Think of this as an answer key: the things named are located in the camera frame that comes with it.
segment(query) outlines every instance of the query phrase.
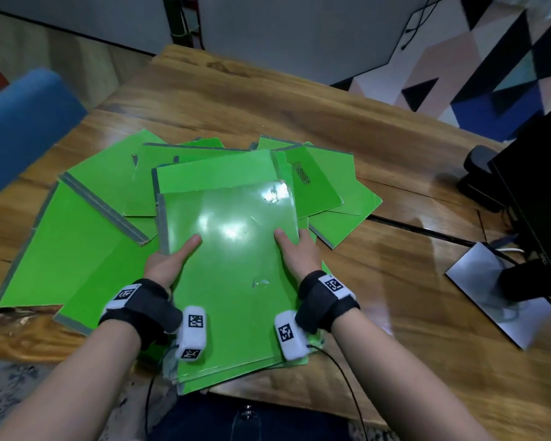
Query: black monitor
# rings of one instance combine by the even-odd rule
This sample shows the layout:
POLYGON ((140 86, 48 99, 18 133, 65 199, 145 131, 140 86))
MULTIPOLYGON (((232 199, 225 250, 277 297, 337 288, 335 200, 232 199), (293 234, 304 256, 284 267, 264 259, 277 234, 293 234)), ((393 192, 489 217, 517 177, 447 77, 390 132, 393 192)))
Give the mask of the black monitor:
POLYGON ((551 112, 531 121, 488 167, 504 185, 505 203, 528 256, 527 263, 506 270, 513 274, 507 289, 516 289, 520 299, 551 297, 551 112))

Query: geometric wall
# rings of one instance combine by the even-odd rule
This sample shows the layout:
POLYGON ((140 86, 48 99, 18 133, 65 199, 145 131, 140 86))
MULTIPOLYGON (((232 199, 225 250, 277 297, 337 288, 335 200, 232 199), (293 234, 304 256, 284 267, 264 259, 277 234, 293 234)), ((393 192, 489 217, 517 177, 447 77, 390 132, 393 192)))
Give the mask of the geometric wall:
POLYGON ((497 141, 551 111, 551 19, 492 0, 440 0, 415 12, 387 65, 350 92, 497 141), (402 50, 402 46, 412 41, 402 50))

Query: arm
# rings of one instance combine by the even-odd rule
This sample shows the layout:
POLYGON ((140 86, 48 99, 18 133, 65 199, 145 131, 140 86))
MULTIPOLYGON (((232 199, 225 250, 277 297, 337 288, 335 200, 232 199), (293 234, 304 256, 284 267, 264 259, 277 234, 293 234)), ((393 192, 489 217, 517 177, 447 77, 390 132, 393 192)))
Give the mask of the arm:
MULTIPOLYGON (((281 229, 275 237, 299 283, 321 269, 320 251, 307 230, 300 230, 298 244, 281 229)), ((331 332, 363 391, 400 439, 492 439, 426 365, 358 308, 333 320, 331 332)))
MULTIPOLYGON (((200 236, 194 235, 172 255, 154 253, 147 260, 144 278, 169 290, 184 260, 200 242, 200 236)), ((139 328, 148 325, 147 316, 139 318, 139 328)), ((8 416, 0 426, 0 441, 98 439, 141 344, 151 342, 147 341, 152 335, 149 328, 144 336, 127 322, 103 321, 8 416)))

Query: dark blue pants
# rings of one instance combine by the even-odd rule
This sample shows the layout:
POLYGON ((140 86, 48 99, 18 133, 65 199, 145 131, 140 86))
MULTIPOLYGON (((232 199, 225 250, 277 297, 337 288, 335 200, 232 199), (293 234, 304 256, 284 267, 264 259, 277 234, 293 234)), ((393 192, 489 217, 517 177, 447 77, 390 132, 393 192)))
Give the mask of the dark blue pants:
POLYGON ((253 416, 237 418, 233 441, 349 441, 347 420, 313 410, 295 409, 214 393, 180 396, 176 406, 157 424, 150 441, 216 440, 229 441, 233 422, 247 406, 253 416))

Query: wooden table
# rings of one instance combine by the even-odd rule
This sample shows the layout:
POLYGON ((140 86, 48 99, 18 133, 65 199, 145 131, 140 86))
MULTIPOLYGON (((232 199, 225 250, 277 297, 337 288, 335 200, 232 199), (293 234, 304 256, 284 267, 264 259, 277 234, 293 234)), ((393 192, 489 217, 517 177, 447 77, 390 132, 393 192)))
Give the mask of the wooden table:
MULTIPOLYGON (((505 231, 454 184, 467 152, 492 141, 349 93, 202 51, 169 46, 0 193, 0 282, 59 173, 147 128, 170 143, 218 136, 246 148, 259 134, 349 150, 376 214, 469 240, 505 231)), ((551 439, 551 320, 521 352, 445 276, 466 248, 366 221, 323 258, 363 311, 413 351, 500 439, 551 439)), ((52 309, 0 315, 0 359, 59 362, 83 340, 52 309)), ((331 338, 327 348, 347 365, 331 338)), ((384 425, 353 375, 368 422, 384 425)), ((217 393, 357 417, 324 356, 213 387, 217 393)))

